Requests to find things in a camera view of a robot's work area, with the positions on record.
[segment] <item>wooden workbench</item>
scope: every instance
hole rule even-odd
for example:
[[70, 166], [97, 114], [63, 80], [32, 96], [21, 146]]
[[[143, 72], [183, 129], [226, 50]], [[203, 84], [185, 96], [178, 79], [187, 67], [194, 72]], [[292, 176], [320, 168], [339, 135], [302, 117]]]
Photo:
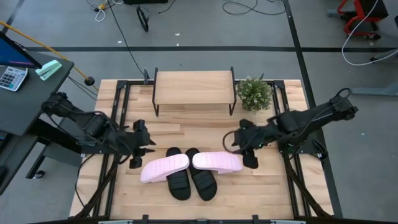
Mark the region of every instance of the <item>wooden workbench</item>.
[[[95, 110], [111, 115], [117, 80], [102, 80]], [[300, 80], [285, 80], [287, 98], [292, 110], [305, 110], [307, 104]], [[244, 111], [238, 99], [232, 116], [224, 105], [164, 105], [159, 117], [152, 106], [152, 85], [132, 86], [126, 115], [126, 125], [132, 126], [137, 119], [144, 119], [151, 139], [157, 143], [151, 147], [156, 152], [146, 154], [143, 166], [149, 161], [165, 157], [169, 147], [179, 147], [184, 153], [190, 147], [201, 152], [222, 151], [221, 140], [228, 131], [239, 126], [246, 118], [258, 125], [274, 116], [274, 107], [257, 113]], [[122, 90], [119, 106], [123, 102]], [[116, 121], [120, 120], [118, 110]], [[192, 180], [192, 195], [186, 201], [174, 199], [166, 182], [142, 184], [139, 175], [142, 168], [129, 169], [128, 162], [120, 165], [116, 177], [111, 218], [141, 219], [148, 214], [150, 219], [260, 219], [293, 218], [282, 156], [275, 143], [256, 151], [258, 169], [245, 167], [242, 172], [218, 175], [214, 172], [218, 191], [214, 199], [204, 202], [197, 194]], [[100, 175], [103, 155], [95, 155], [81, 168], [78, 191], [84, 202], [95, 192]], [[300, 155], [305, 183], [317, 202], [332, 214], [330, 198], [321, 162], [310, 155]], [[300, 214], [303, 215], [299, 190], [296, 195]], [[104, 211], [105, 198], [101, 212]], [[77, 197], [73, 199], [70, 215], [81, 210]]]

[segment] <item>green plant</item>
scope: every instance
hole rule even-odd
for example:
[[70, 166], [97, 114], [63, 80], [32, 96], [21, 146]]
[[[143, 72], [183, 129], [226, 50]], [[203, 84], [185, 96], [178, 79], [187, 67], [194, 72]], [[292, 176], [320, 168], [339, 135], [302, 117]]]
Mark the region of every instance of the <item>green plant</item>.
[[267, 110], [271, 105], [271, 87], [260, 78], [247, 77], [238, 84], [237, 94], [243, 102], [243, 109], [257, 112]]

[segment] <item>slide sandal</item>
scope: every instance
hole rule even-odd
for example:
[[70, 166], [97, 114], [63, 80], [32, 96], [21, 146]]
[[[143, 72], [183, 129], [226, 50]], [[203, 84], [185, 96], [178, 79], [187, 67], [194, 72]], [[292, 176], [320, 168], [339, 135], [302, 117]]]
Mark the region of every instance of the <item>slide sandal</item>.
[[228, 152], [201, 152], [189, 160], [190, 166], [193, 165], [196, 169], [216, 170], [218, 174], [239, 172], [243, 169], [239, 157]]
[[198, 190], [200, 198], [205, 201], [211, 200], [217, 193], [217, 183], [210, 170], [198, 170], [192, 164], [192, 159], [199, 150], [195, 148], [188, 149], [186, 155], [190, 160], [189, 171], [195, 187]]
[[185, 170], [188, 166], [189, 159], [184, 154], [156, 159], [145, 165], [140, 180], [142, 183], [166, 181], [168, 175]]
[[186, 200], [191, 197], [191, 186], [189, 184], [188, 172], [186, 170], [189, 165], [189, 159], [185, 154], [181, 154], [181, 150], [177, 147], [171, 147], [170, 149], [168, 149], [166, 152], [166, 156], [166, 158], [185, 156], [185, 158], [187, 159], [187, 163], [184, 163], [185, 166], [183, 170], [167, 176], [169, 190], [173, 197], [178, 200]]

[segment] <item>white cable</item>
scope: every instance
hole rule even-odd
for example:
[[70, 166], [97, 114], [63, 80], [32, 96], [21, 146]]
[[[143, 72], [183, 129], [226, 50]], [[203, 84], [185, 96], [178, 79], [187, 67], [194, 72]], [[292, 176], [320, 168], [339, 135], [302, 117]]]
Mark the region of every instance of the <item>white cable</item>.
[[112, 0], [112, 2], [115, 3], [115, 4], [123, 4], [123, 3], [124, 3], [123, 1], [118, 3], [118, 1], [119, 1], [119, 0], [116, 0], [116, 1], [115, 1], [115, 0]]
[[[98, 15], [99, 15], [101, 12], [104, 14], [104, 17], [103, 17], [102, 19], [98, 20]], [[104, 12], [102, 9], [100, 9], [100, 10], [97, 12], [97, 15], [95, 16], [95, 21], [97, 21], [97, 22], [102, 22], [102, 21], [105, 19], [105, 15], [106, 15], [105, 12]]]
[[370, 65], [370, 64], [372, 64], [372, 63], [374, 63], [374, 62], [379, 62], [379, 61], [381, 61], [381, 60], [387, 59], [387, 58], [389, 58], [389, 57], [391, 57], [391, 56], [393, 56], [393, 55], [395, 55], [395, 54], [398, 53], [398, 49], [397, 49], [395, 52], [393, 52], [392, 54], [390, 54], [390, 55], [388, 55], [388, 56], [386, 56], [386, 57], [384, 57], [384, 58], [380, 58], [380, 59], [374, 60], [374, 61], [372, 61], [372, 62], [361, 63], [361, 64], [356, 64], [356, 63], [349, 62], [349, 61], [347, 60], [346, 56], [344, 55], [344, 48], [346, 47], [347, 42], [349, 41], [349, 39], [351, 38], [351, 36], [352, 36], [353, 33], [355, 32], [355, 30], [362, 24], [362, 22], [365, 21], [365, 20], [371, 15], [371, 13], [373, 12], [373, 10], [374, 10], [374, 8], [376, 7], [376, 5], [377, 5], [378, 2], [379, 2], [379, 0], [376, 0], [376, 2], [374, 3], [373, 8], [370, 10], [369, 14], [368, 14], [358, 25], [356, 25], [356, 27], [351, 31], [351, 33], [349, 34], [349, 36], [348, 36], [346, 42], [343, 44], [343, 47], [341, 48], [341, 54], [343, 55], [344, 60], [345, 60], [347, 63], [349, 63], [350, 65], [354, 65], [354, 66]]

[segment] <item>wooden shelf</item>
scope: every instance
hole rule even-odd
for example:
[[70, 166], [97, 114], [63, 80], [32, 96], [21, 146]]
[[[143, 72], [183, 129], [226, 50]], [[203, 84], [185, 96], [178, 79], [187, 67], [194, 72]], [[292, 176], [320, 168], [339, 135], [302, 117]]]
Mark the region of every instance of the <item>wooden shelf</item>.
[[229, 105], [236, 103], [233, 68], [229, 71], [155, 72], [152, 102], [159, 105]]

